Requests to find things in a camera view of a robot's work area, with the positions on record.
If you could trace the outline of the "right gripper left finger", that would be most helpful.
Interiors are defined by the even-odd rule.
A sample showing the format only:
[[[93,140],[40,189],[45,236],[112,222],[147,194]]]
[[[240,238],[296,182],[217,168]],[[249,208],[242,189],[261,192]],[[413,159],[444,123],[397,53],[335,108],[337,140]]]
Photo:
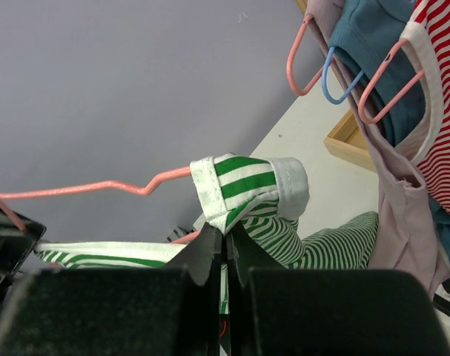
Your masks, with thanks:
[[[161,268],[45,270],[0,313],[0,355],[217,355],[222,235],[206,225]]]

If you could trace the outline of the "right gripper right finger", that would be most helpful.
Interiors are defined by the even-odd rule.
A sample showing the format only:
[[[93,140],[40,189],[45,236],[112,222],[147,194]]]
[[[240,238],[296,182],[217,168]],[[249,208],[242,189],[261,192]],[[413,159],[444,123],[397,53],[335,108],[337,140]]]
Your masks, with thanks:
[[[410,274],[286,269],[240,226],[226,248],[233,355],[450,355]]]

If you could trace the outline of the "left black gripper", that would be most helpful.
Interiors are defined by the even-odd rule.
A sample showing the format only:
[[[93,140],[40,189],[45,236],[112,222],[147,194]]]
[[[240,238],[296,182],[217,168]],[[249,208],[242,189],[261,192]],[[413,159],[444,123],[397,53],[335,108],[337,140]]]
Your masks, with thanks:
[[[0,209],[0,308],[14,276],[33,251],[46,227],[19,215],[26,229],[20,230]]]

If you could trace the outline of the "green striped tank top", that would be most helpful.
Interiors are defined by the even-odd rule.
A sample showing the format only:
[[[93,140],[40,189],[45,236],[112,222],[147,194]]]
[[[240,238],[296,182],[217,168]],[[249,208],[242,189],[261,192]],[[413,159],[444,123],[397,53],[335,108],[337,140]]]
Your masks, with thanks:
[[[192,162],[190,167],[205,220],[223,234],[241,223],[249,237],[290,269],[367,268],[378,229],[373,211],[338,228],[299,237],[299,218],[310,197],[299,160],[226,154]],[[39,243],[34,254],[66,268],[158,268],[182,248],[173,243]]]

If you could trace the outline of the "mauve tank top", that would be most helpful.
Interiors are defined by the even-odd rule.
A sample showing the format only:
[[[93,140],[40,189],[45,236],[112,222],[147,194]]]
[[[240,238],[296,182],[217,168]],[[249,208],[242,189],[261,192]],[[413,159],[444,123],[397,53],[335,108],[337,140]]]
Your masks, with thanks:
[[[305,15],[324,54],[329,52],[331,31],[349,1],[308,1]],[[422,175],[409,160],[383,138],[379,128],[364,124],[357,113],[363,86],[351,90],[348,102],[363,134],[379,178],[379,227],[368,267],[407,272],[422,284],[432,299],[450,273],[429,209],[429,195]]]

